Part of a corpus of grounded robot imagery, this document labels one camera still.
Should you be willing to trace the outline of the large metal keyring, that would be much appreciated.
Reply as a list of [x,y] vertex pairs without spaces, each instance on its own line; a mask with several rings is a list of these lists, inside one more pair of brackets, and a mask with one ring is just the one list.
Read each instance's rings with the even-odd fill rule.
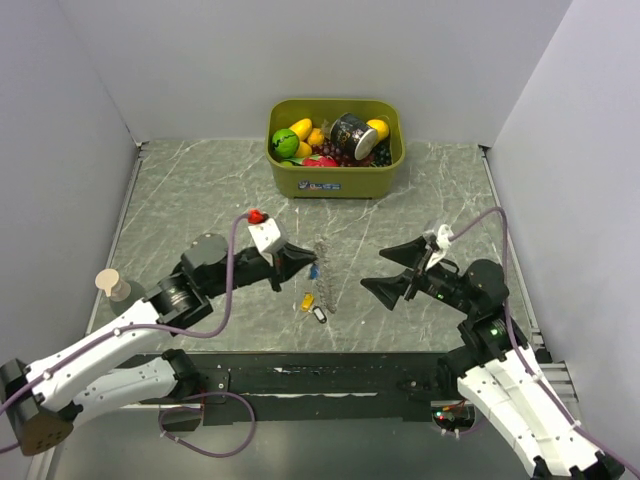
[[334,276],[328,254],[328,245],[325,237],[317,236],[314,243],[317,266],[316,288],[319,294],[321,306],[329,313],[337,312],[337,300],[334,290]]

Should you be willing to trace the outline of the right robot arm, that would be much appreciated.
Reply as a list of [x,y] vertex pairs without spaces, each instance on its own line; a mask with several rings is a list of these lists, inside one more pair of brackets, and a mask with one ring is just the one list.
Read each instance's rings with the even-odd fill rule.
[[537,361],[533,347],[506,313],[503,267],[479,259],[461,272],[445,259],[434,235],[380,251],[404,266],[394,277],[361,284],[387,309],[422,292],[463,313],[463,340],[438,361],[437,387],[470,401],[512,448],[533,479],[619,479],[622,463],[579,433]]

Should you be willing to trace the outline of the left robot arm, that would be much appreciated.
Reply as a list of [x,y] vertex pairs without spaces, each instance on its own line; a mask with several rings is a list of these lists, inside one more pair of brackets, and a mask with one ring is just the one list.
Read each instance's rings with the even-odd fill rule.
[[262,280],[282,283],[314,263],[314,252],[271,234],[256,234],[253,246],[234,252],[232,241],[205,234],[186,250],[171,275],[110,323],[62,351],[1,367],[1,412],[25,456],[65,440],[80,425],[121,406],[168,397],[191,399],[198,374],[183,351],[168,350],[140,367],[123,363],[166,334],[209,339],[222,331],[192,327],[212,311],[218,296],[230,300],[239,287]]

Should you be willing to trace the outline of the black tag key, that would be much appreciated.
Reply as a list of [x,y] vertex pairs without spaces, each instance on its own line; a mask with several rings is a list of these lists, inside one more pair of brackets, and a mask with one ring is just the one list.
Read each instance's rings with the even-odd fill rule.
[[328,321],[327,315],[324,313],[323,309],[319,306],[314,306],[311,310],[313,316],[320,324],[326,324]]

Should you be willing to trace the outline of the blue tag key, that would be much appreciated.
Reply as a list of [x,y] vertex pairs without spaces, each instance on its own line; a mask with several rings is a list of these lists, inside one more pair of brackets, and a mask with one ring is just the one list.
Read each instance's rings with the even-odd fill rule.
[[314,281],[317,280],[320,276],[320,268],[317,264],[312,264],[309,272],[309,279]]

